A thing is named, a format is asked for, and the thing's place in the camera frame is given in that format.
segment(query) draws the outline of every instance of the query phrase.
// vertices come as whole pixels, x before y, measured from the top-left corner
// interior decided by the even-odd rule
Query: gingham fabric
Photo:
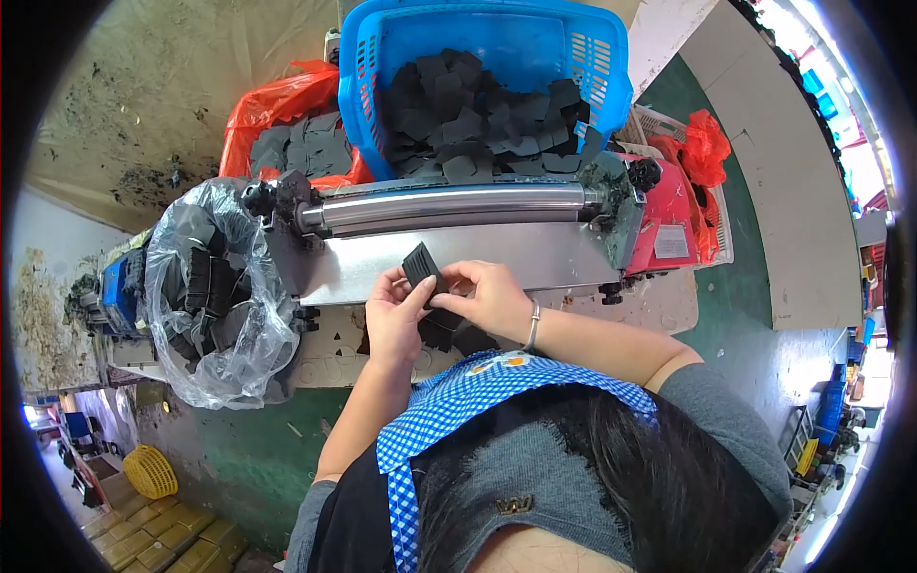
[[[379,473],[388,474],[392,547],[399,573],[413,573],[417,566],[420,508],[411,458],[515,394],[565,383],[609,391],[637,415],[655,423],[656,405],[636,384],[518,350],[478,352],[414,386],[407,410],[382,428],[376,442]]]

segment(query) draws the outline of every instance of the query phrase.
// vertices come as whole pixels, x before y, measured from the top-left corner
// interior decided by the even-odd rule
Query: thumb
[[[404,298],[404,302],[398,305],[399,310],[408,316],[417,316],[424,308],[424,304],[430,300],[430,295],[433,294],[435,288],[436,277],[433,275],[426,277]]]
[[[463,316],[469,320],[471,320],[471,315],[474,313],[474,304],[474,301],[467,299],[464,296],[444,293],[434,296],[433,300],[430,301],[430,306],[434,306],[436,308],[444,308],[451,313],[458,314],[459,316]]]

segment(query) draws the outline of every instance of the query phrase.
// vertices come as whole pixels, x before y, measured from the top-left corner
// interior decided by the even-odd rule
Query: hair
[[[416,459],[423,477],[418,570],[455,569],[470,536],[470,517],[497,497],[482,492],[453,502],[468,478],[468,460],[520,424],[554,425],[572,455],[602,484],[602,506],[624,525],[639,573],[735,573],[755,565],[779,525],[748,472],[710,435],[654,395],[657,424],[636,416],[614,395],[579,384],[526,391],[475,416]]]

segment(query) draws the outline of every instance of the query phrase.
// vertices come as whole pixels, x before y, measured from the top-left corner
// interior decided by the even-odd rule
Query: bracelet
[[[539,320],[541,320],[541,306],[537,300],[532,299],[532,331],[528,333],[528,342],[522,347],[523,352],[527,352],[535,346],[535,335],[538,332]]]

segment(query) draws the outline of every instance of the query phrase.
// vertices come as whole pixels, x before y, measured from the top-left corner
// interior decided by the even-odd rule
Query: warning sticker
[[[683,259],[688,256],[688,238],[681,225],[660,225],[654,244],[657,259]]]

